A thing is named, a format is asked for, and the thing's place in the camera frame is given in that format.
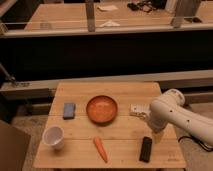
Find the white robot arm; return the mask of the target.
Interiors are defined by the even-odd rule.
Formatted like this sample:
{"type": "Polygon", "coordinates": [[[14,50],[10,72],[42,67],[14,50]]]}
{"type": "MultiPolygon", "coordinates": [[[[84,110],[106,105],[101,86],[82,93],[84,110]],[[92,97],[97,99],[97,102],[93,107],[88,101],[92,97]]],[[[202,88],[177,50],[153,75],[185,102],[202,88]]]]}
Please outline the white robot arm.
{"type": "Polygon", "coordinates": [[[179,90],[169,89],[150,103],[147,125],[158,133],[171,123],[213,146],[213,119],[184,109],[184,103],[179,90]]]}

